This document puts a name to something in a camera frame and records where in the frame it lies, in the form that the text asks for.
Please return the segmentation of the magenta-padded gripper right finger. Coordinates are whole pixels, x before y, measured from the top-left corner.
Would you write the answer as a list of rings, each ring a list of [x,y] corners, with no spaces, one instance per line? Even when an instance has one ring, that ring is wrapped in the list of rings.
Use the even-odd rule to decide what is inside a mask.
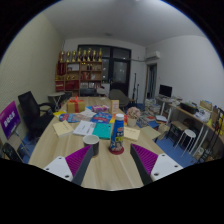
[[[182,166],[167,154],[157,155],[136,144],[130,146],[130,154],[135,161],[143,185],[150,184],[182,169]]]

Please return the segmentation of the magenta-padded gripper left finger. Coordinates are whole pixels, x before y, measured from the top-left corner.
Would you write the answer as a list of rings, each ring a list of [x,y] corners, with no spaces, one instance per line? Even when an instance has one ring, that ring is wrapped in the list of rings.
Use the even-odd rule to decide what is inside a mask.
[[[58,156],[44,170],[76,185],[81,185],[92,156],[93,147],[89,145],[67,157]]]

